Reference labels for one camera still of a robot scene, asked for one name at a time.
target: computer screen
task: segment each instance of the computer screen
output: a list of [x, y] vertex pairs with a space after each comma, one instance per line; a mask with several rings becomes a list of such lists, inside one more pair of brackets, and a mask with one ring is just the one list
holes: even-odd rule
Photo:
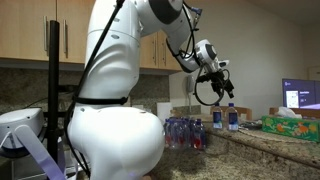
[[320, 109], [320, 82], [282, 79], [283, 106], [288, 108]]

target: white device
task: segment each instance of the white device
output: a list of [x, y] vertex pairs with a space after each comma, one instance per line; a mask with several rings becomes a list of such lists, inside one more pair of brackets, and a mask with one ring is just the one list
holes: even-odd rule
[[[96, 0], [88, 29], [86, 66], [119, 2]], [[128, 97], [139, 79], [141, 37], [162, 29], [172, 55], [187, 73], [204, 67], [207, 74], [213, 74], [226, 65], [218, 61], [208, 40], [195, 43], [191, 52], [180, 49], [201, 16], [201, 9], [188, 7], [197, 13], [192, 25], [187, 7], [183, 0], [126, 0], [113, 20], [65, 127], [73, 148], [90, 162], [91, 180], [141, 179], [162, 156], [164, 130], [158, 117], [120, 103], [94, 101]]]

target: wooden cabinet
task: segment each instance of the wooden cabinet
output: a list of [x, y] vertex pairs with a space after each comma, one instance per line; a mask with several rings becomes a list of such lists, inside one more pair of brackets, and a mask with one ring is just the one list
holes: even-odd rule
[[84, 63], [88, 25], [95, 0], [57, 0], [60, 62]]
[[0, 57], [48, 60], [46, 19], [55, 17], [55, 0], [1, 0]]
[[164, 32], [145, 36], [140, 42], [141, 68], [181, 71], [179, 63], [167, 47]]
[[84, 63], [94, 0], [1, 0], [0, 57], [48, 60], [50, 20], [60, 23], [60, 62]]

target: tissue box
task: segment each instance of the tissue box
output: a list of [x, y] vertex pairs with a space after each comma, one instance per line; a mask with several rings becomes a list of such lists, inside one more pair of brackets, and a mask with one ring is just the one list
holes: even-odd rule
[[319, 120], [262, 116], [262, 131], [320, 142]]

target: black metal stand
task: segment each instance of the black metal stand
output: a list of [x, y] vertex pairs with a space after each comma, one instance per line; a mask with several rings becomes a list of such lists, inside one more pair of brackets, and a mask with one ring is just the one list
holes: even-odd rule
[[59, 85], [59, 28], [57, 21], [50, 21], [49, 83], [48, 83], [48, 128], [47, 149], [58, 161], [58, 85]]

